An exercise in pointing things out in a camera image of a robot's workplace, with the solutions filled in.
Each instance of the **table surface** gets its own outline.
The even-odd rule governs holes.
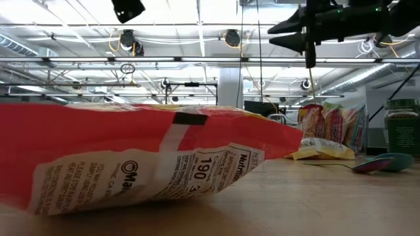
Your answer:
[[[199,199],[55,217],[0,206],[0,235],[420,235],[420,164],[363,175],[266,161]]]

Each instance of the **snack package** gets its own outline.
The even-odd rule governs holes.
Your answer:
[[[339,144],[343,143],[347,122],[343,117],[341,106],[334,104],[324,104],[322,111],[324,116],[324,138]]]
[[[303,138],[299,150],[286,158],[299,159],[354,159],[348,147],[323,138]]]
[[[299,109],[299,117],[305,113],[302,121],[297,125],[297,128],[303,131],[304,138],[322,138],[324,136],[322,110],[322,106],[315,104]]]
[[[224,107],[2,104],[0,200],[54,215],[217,193],[302,132]]]
[[[343,144],[355,152],[362,149],[366,129],[366,106],[362,105],[345,112],[347,121],[346,136]]]

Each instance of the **glass jar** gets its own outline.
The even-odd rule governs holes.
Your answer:
[[[389,100],[384,104],[388,152],[420,157],[420,111],[416,99]]]

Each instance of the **yellow wrapper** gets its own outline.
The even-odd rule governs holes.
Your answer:
[[[303,138],[299,150],[285,158],[354,159],[354,152],[342,144],[323,138]]]

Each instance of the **spoon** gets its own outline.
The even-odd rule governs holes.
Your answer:
[[[411,167],[414,164],[414,157],[412,157],[411,155],[404,154],[404,153],[384,153],[376,157],[368,157],[366,158],[366,160],[371,161],[371,160],[384,158],[384,157],[394,157],[395,160],[390,165],[381,169],[381,171],[399,172],[401,170]]]
[[[395,160],[394,157],[384,157],[384,158],[378,158],[374,159],[372,161],[367,161],[365,163],[362,163],[360,165],[356,165],[355,167],[350,167],[348,165],[344,165],[341,163],[303,163],[305,165],[315,165],[319,167],[327,166],[327,165],[339,165],[342,167],[347,167],[350,170],[352,170],[355,173],[365,174],[377,170],[381,170],[385,167],[387,167],[389,164],[391,164]]]

